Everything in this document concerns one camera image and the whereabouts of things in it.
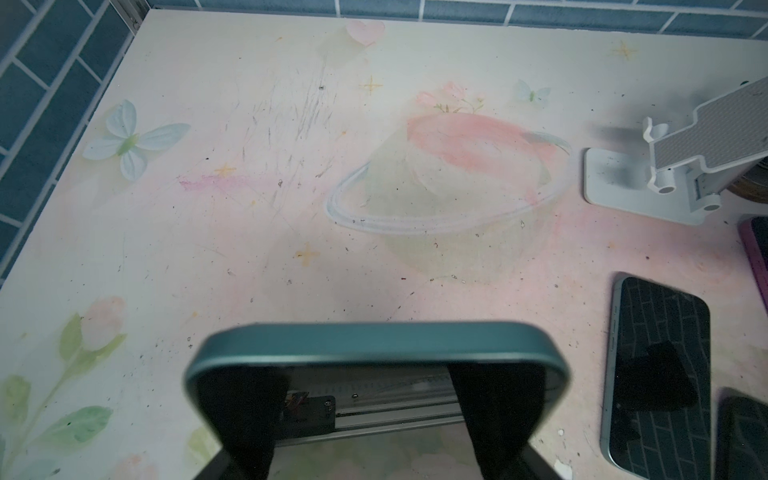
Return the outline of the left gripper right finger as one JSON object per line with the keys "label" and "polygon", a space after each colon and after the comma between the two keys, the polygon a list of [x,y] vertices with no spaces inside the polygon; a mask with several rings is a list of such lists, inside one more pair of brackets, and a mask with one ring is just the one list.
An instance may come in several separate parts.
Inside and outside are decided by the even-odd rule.
{"label": "left gripper right finger", "polygon": [[530,445],[520,452],[523,478],[528,480],[561,480],[561,476]]}

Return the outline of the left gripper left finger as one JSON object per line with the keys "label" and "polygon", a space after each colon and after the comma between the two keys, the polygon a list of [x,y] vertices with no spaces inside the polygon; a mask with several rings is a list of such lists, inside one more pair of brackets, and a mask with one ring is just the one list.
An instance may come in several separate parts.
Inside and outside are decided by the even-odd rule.
{"label": "left gripper left finger", "polygon": [[195,480],[229,480],[234,478],[234,465],[229,454],[220,450],[194,477]]}

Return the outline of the purple case phone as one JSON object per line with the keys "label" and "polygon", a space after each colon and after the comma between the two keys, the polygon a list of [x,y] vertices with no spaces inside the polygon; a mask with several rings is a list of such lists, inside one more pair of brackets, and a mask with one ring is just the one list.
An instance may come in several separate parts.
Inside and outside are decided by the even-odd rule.
{"label": "purple case phone", "polygon": [[767,217],[745,219],[738,233],[749,261],[764,307],[768,307]]}

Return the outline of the white phone stand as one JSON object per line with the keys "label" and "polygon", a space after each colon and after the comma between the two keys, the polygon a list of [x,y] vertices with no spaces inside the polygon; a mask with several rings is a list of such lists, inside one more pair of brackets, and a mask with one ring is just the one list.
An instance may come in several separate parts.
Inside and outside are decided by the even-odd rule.
{"label": "white phone stand", "polygon": [[767,79],[698,105],[672,132],[643,121],[645,158],[590,148],[583,196],[593,205],[700,225],[722,207],[721,192],[767,157]]}

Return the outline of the round black phone stand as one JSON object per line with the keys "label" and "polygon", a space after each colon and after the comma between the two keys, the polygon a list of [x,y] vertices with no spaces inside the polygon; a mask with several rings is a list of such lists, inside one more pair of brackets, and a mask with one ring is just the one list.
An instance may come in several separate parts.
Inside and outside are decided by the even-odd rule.
{"label": "round black phone stand", "polygon": [[763,158],[750,170],[735,180],[727,189],[746,200],[768,203],[768,159]]}

